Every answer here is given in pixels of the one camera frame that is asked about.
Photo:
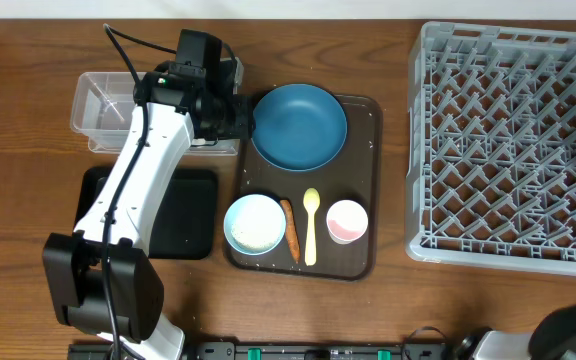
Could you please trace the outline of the dark blue plate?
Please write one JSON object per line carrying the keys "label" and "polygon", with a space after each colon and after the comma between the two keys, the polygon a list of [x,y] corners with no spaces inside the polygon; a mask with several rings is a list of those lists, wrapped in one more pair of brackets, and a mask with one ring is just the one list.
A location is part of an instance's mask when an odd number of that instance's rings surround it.
{"label": "dark blue plate", "polygon": [[340,102],[309,84],[289,84],[264,95],[254,109],[252,143],[283,170],[306,172],[332,161],[344,146],[348,121]]}

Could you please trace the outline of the white pink cup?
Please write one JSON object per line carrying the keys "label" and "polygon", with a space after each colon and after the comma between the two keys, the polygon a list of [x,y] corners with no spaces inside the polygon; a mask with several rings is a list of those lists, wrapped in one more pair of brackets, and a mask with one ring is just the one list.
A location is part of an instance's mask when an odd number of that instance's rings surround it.
{"label": "white pink cup", "polygon": [[350,244],[361,238],[368,229],[366,210],[352,200],[335,202],[327,211],[326,225],[332,240],[338,244]]}

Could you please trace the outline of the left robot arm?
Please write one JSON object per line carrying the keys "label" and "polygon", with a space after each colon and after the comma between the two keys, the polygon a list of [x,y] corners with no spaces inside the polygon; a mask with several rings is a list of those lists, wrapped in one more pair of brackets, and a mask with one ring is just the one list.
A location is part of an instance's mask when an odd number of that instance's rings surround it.
{"label": "left robot arm", "polygon": [[162,313],[164,286],[148,255],[164,194],[197,139],[249,139],[251,100],[236,92],[239,62],[206,32],[181,31],[174,59],[134,74],[131,126],[95,202],[69,235],[49,235],[42,253],[59,323],[105,336],[109,359],[178,359],[185,335]]}

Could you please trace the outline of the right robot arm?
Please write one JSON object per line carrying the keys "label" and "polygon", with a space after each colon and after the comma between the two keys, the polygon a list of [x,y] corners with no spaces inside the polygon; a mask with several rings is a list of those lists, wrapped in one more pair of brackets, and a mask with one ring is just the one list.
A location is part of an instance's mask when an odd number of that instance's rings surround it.
{"label": "right robot arm", "polygon": [[576,305],[550,313],[531,333],[479,329],[456,345],[452,359],[576,360]]}

